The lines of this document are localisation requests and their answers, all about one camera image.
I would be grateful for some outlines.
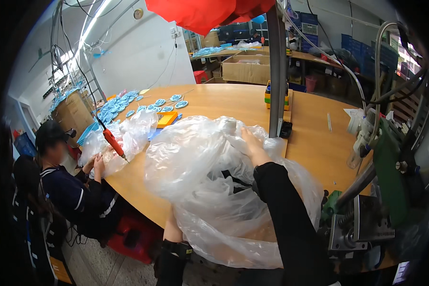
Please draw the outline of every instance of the white wall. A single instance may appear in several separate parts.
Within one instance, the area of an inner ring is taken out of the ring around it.
[[[148,11],[144,1],[138,2],[133,8],[142,8],[143,18],[135,20],[132,9],[126,12],[112,27],[109,43],[102,46],[102,49],[108,51],[98,59],[91,58],[105,95],[109,97],[123,89],[142,90],[152,84],[153,87],[195,84],[182,28]],[[103,32],[110,23],[100,18],[96,30]],[[174,48],[175,39],[171,37],[171,28],[181,34],[181,37],[176,38],[177,48]],[[94,42],[96,38],[89,38],[86,42],[89,41]]]
[[[293,10],[310,13],[306,0],[291,0],[291,5]],[[379,17],[372,14],[368,10],[359,7],[354,3],[351,4],[351,7],[353,11],[353,18],[378,26],[380,25]],[[349,2],[347,0],[310,0],[310,8],[312,9],[313,13],[318,16],[318,20],[324,27],[332,47],[334,49],[340,48],[342,43],[341,34],[347,34],[351,36],[351,20],[343,16],[321,10],[319,8],[351,16]],[[375,40],[377,32],[378,29],[374,27],[366,26],[359,22],[353,21],[352,36],[357,41],[370,45],[371,41]],[[321,26],[319,26],[319,44],[321,41],[323,41],[327,46],[329,45],[328,40],[321,29]]]

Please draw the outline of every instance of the orange soldering iron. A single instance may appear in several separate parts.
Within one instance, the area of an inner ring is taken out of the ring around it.
[[[116,151],[118,155],[120,155],[124,160],[127,161],[127,163],[130,164],[130,162],[126,158],[126,154],[124,154],[123,149],[119,146],[118,142],[108,128],[103,130],[103,136],[105,137],[106,141],[113,147],[114,151]]]

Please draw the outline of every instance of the red cloth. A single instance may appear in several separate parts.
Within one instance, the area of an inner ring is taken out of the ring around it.
[[[204,36],[214,27],[249,21],[274,4],[275,0],[146,0],[149,11]]]

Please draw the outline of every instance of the blue balloon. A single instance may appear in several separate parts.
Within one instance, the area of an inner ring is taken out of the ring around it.
[[[257,24],[262,24],[262,23],[264,23],[265,18],[264,18],[264,16],[259,15],[256,18],[252,18],[251,21],[253,21],[253,22],[257,23]]]

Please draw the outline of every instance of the red plastic stool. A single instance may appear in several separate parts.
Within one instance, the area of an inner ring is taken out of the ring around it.
[[[126,213],[121,218],[116,231],[118,234],[114,234],[108,241],[109,247],[122,255],[129,256],[143,263],[150,264],[152,262],[148,253],[156,240],[162,240],[162,229],[150,225],[145,218]],[[134,231],[135,234],[138,233],[136,244],[132,248],[125,244],[131,231]]]
[[[197,83],[197,84],[204,83],[204,82],[206,82],[208,80],[208,75],[204,71],[195,71],[194,72],[194,77],[195,77],[195,83]]]

